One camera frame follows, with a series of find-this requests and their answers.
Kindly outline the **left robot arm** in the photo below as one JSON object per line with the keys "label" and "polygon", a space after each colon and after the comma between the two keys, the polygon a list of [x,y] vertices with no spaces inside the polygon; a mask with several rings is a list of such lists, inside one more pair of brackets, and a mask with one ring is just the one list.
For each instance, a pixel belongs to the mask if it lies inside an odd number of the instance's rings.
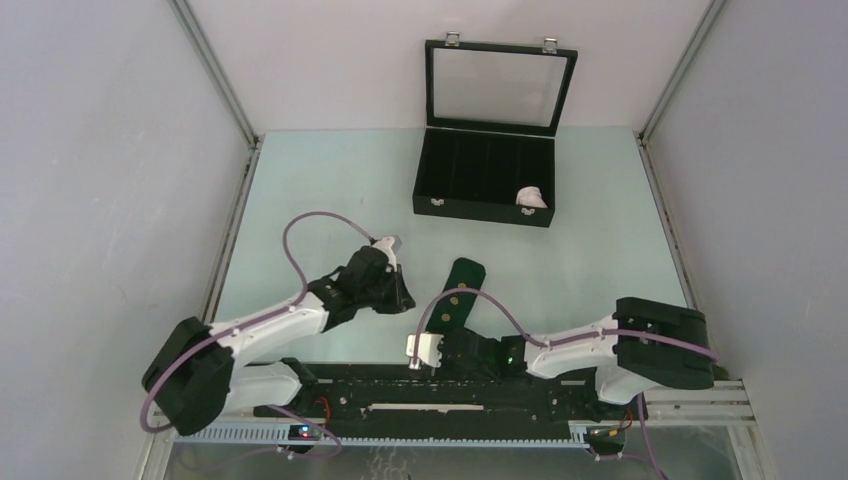
{"label": "left robot arm", "polygon": [[356,251],[348,264],[310,282],[304,294],[215,327],[196,317],[177,324],[142,377],[153,403],[180,435],[200,432],[222,413],[264,405],[304,416],[315,388],[295,361],[258,359],[295,340],[352,320],[358,311],[396,315],[414,307],[397,259],[400,239],[386,236]]}

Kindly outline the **green snowman sock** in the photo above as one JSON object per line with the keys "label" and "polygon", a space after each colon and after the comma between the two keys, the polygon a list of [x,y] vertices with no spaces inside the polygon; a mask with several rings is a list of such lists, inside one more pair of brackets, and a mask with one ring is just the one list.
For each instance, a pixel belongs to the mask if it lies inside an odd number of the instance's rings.
{"label": "green snowman sock", "polygon": [[[482,264],[460,257],[453,262],[443,290],[456,288],[480,290],[485,278],[486,269]],[[442,298],[431,312],[425,331],[445,335],[463,328],[475,302],[476,295],[467,292],[456,292]]]}

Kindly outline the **white sock with black stripes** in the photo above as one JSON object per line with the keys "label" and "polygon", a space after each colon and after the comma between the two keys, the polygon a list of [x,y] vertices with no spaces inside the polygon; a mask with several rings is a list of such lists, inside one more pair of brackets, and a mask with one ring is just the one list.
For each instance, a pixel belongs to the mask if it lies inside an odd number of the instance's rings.
{"label": "white sock with black stripes", "polygon": [[515,203],[522,207],[534,209],[547,209],[548,205],[545,202],[541,189],[537,186],[526,186],[518,190]]}

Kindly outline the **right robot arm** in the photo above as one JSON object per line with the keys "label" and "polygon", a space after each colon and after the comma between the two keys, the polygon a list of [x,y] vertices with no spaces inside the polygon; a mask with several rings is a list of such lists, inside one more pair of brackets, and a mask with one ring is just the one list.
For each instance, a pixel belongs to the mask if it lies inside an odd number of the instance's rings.
{"label": "right robot arm", "polygon": [[594,323],[554,335],[493,339],[461,328],[410,336],[407,353],[429,367],[493,380],[553,380],[589,369],[594,378],[581,402],[596,418],[654,387],[709,389],[716,360],[702,312],[636,297],[618,299],[615,311]]}

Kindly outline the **black display case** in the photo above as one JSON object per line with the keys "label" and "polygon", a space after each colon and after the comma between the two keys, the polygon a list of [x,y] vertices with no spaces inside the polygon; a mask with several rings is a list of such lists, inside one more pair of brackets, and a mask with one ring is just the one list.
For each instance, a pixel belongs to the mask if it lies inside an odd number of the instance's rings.
{"label": "black display case", "polygon": [[[414,213],[547,228],[556,212],[556,134],[579,54],[472,42],[449,32],[424,43],[426,126]],[[547,209],[515,203],[537,186]]]}

